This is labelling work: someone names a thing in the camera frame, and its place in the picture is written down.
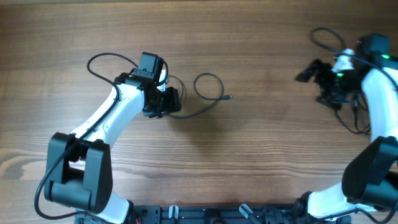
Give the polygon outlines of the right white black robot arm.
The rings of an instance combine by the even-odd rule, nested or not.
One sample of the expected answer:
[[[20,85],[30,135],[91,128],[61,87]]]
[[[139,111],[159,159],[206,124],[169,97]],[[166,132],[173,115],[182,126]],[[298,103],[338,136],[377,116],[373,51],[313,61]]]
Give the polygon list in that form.
[[[337,113],[351,105],[354,114],[365,110],[369,126],[355,128],[354,134],[369,134],[369,146],[346,167],[342,181],[318,192],[310,192],[297,202],[313,222],[337,221],[353,213],[369,216],[387,211],[387,223],[397,212],[397,57],[389,54],[389,38],[368,34],[360,38],[357,50],[347,48],[336,34],[341,49],[329,47],[315,38],[318,46],[336,55],[334,65],[314,60],[296,76],[299,82],[313,80],[320,87],[317,101]]]

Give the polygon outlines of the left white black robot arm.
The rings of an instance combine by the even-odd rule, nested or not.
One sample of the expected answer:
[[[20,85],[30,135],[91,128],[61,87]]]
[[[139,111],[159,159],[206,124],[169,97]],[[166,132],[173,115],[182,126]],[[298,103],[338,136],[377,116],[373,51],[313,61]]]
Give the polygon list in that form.
[[[134,205],[113,192],[111,149],[137,114],[148,118],[180,111],[177,89],[166,87],[167,62],[156,54],[142,53],[130,72],[111,81],[106,101],[70,134],[55,133],[48,144],[46,173],[35,193],[74,209],[66,217],[75,223],[135,223]]]

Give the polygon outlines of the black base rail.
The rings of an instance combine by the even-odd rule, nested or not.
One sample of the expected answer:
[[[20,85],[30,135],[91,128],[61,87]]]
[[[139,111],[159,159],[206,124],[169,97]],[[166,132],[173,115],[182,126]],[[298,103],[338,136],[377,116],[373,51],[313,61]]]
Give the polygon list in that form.
[[[206,223],[305,223],[296,217],[289,204],[274,204],[266,207],[251,207],[252,213],[244,215],[238,206],[232,207],[134,207],[134,218],[143,224],[206,224]]]

